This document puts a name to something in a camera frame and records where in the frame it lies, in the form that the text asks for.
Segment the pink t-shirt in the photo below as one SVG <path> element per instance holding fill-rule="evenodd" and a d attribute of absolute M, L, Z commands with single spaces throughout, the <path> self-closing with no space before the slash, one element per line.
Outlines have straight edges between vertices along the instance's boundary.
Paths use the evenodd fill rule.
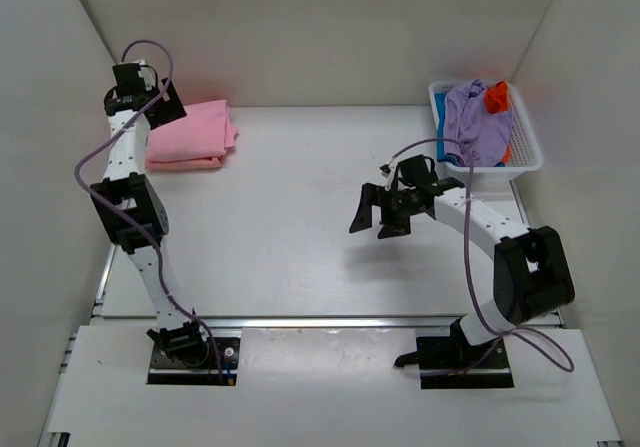
<path fill-rule="evenodd" d="M 168 162 L 219 157 L 224 162 L 238 135 L 228 102 L 215 100 L 184 108 L 186 117 L 151 131 L 146 159 Z"/>

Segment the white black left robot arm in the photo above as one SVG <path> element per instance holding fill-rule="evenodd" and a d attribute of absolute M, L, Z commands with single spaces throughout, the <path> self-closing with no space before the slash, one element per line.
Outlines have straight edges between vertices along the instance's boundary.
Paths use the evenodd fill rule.
<path fill-rule="evenodd" d="M 104 200 L 93 203 L 110 241 L 135 265 L 151 300 L 157 328 L 147 335 L 168 357 L 197 365 L 208 356 L 209 340 L 170 290 L 173 276 L 162 257 L 169 219 L 145 171 L 151 130 L 186 112 L 171 81 L 145 61 L 117 64 L 113 74 L 116 85 L 103 101 L 112 144 L 102 180 L 91 185 Z"/>

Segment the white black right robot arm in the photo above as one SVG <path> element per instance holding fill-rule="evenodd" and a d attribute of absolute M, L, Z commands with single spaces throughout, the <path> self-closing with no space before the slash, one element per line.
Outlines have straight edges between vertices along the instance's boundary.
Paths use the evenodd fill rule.
<path fill-rule="evenodd" d="M 493 263 L 492 297 L 474 301 L 472 313 L 451 327 L 449 358 L 471 367 L 484 344 L 529 320 L 572 303 L 575 288 L 560 236 L 549 226 L 530 227 L 510 220 L 476 199 L 463 182 L 438 178 L 434 161 L 424 155 L 382 168 L 383 185 L 365 183 L 351 233 L 373 225 L 380 210 L 379 238 L 407 236 L 412 217 L 426 214 L 463 236 L 463 248 L 478 247 Z"/>

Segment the folded salmon t-shirt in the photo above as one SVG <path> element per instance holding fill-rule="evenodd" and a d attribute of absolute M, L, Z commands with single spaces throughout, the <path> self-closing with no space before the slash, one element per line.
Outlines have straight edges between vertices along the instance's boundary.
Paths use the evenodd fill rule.
<path fill-rule="evenodd" d="M 221 168 L 223 161 L 219 157 L 205 157 L 177 161 L 160 162 L 145 160 L 145 167 L 152 172 L 193 172 L 213 171 Z"/>

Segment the lavender t-shirt in basket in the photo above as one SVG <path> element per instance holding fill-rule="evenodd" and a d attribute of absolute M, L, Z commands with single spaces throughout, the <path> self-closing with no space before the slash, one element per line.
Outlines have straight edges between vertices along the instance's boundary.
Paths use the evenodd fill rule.
<path fill-rule="evenodd" d="M 456 85 L 446 95 L 443 143 L 460 166 L 498 167 L 510 158 L 514 115 L 510 107 L 498 114 L 487 112 L 484 95 L 490 86 L 476 79 Z"/>

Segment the white plastic laundry basket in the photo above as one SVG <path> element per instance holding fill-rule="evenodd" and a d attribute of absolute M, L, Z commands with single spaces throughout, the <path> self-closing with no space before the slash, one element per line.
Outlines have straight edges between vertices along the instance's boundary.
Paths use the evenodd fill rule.
<path fill-rule="evenodd" d="M 441 120 L 444 119 L 444 96 L 464 79 L 440 80 L 428 87 L 429 101 L 436 125 L 438 137 L 442 137 Z M 474 184 L 480 185 L 509 182 L 518 176 L 539 170 L 543 165 L 543 156 L 527 115 L 525 104 L 514 85 L 507 83 L 509 107 L 514 115 L 514 127 L 509 143 L 510 158 L 504 166 L 475 167 Z"/>

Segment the orange garment in basket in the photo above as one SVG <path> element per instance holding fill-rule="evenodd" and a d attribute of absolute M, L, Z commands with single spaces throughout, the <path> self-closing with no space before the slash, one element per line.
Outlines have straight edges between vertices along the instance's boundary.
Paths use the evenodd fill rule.
<path fill-rule="evenodd" d="M 500 81 L 487 88 L 484 105 L 489 114 L 498 114 L 509 110 L 509 87 L 506 81 Z"/>

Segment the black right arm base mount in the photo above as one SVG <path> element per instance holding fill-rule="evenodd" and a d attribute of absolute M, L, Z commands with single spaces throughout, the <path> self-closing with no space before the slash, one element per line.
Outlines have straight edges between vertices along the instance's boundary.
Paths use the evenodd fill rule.
<path fill-rule="evenodd" d="M 398 356 L 394 367 L 417 365 L 422 390 L 513 388 L 504 340 L 494 337 L 473 346 L 460 324 L 454 321 L 447 335 L 418 336 L 416 350 Z"/>

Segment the aluminium table edge rail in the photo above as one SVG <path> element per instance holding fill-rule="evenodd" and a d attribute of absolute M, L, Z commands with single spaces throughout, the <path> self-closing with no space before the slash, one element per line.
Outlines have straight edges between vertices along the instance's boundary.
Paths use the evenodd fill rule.
<path fill-rule="evenodd" d="M 205 319 L 215 329 L 243 328 L 429 328 L 448 326 L 455 316 L 394 316 L 394 317 L 218 317 Z M 91 326 L 155 326 L 150 317 L 105 317 L 94 315 L 89 321 Z M 552 312 L 529 322 L 536 327 L 562 327 L 563 321 L 558 312 Z"/>

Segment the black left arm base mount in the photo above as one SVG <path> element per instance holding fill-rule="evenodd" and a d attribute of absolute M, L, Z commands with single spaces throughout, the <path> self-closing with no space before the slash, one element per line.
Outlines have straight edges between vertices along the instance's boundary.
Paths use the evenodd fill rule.
<path fill-rule="evenodd" d="M 171 386 L 235 386 L 241 338 L 216 335 L 214 340 L 196 322 L 173 330 L 149 329 L 153 343 L 147 383 Z"/>

